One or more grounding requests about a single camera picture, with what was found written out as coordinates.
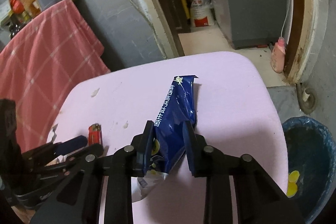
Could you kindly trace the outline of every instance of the floor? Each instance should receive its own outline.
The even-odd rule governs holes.
[[[292,117],[305,116],[300,110],[295,86],[275,86],[267,88],[267,90],[277,109],[281,123]]]
[[[270,66],[271,51],[267,48],[233,49],[223,36],[218,25],[192,28],[191,33],[179,34],[185,55],[206,52],[230,51],[247,57],[257,68],[266,87],[284,86],[284,76],[277,74]]]

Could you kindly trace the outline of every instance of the blue snack bag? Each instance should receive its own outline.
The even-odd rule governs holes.
[[[149,170],[145,177],[132,179],[132,202],[146,197],[185,152],[182,125],[190,121],[196,126],[194,105],[195,75],[176,76],[154,122],[155,139]]]

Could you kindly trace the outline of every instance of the cable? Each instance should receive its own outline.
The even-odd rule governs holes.
[[[153,33],[154,33],[154,39],[155,39],[155,42],[163,56],[163,59],[167,59],[167,54],[163,48],[163,45],[161,44],[158,36],[157,36],[157,33],[155,31],[155,28],[152,24],[152,22],[150,22],[150,20],[147,18],[147,16],[142,12],[142,10],[134,3],[133,0],[129,0],[129,2],[131,3],[131,5],[142,15],[142,17],[145,19],[145,21],[148,23],[148,25],[150,26],[150,28],[152,29]]]
[[[285,20],[283,22],[283,25],[282,25],[282,29],[281,29],[281,33],[280,33],[280,36],[283,37],[283,31],[284,31],[284,27],[285,27],[285,24],[286,24],[286,21],[287,21],[287,17],[288,17],[288,14],[289,14],[289,8],[291,6],[291,0],[289,0],[289,4],[287,6],[287,10],[286,10],[286,16],[285,16]]]

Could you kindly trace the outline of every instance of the trash can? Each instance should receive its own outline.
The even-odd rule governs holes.
[[[282,127],[288,150],[288,171],[290,174],[299,172],[295,182],[297,192],[291,199],[310,224],[333,191],[335,142],[326,126],[306,116],[290,118]]]

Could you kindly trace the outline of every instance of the table surface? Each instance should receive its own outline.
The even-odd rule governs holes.
[[[251,154],[286,192],[287,148],[277,111],[254,65],[233,52],[145,64],[78,84],[55,120],[56,141],[87,136],[88,127],[99,123],[103,145],[113,154],[142,133],[147,120],[155,120],[177,75],[199,77],[196,133],[225,154]],[[203,223],[205,187],[206,179],[193,178],[184,158],[145,199],[133,203],[134,223]]]

